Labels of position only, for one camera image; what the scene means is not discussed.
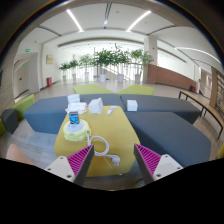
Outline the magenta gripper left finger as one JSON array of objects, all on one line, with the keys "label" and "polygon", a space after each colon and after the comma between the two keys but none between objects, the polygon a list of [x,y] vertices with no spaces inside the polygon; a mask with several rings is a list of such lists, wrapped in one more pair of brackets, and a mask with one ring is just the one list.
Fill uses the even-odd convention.
[{"label": "magenta gripper left finger", "polygon": [[82,186],[94,156],[94,146],[87,146],[68,157],[59,156],[46,171]]}]

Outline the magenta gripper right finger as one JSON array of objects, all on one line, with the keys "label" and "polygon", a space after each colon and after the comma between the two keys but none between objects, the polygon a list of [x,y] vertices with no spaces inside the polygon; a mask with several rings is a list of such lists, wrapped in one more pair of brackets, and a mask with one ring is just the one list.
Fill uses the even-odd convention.
[{"label": "magenta gripper right finger", "polygon": [[182,166],[170,155],[160,155],[153,150],[134,145],[134,155],[145,184],[149,184],[182,169]]}]

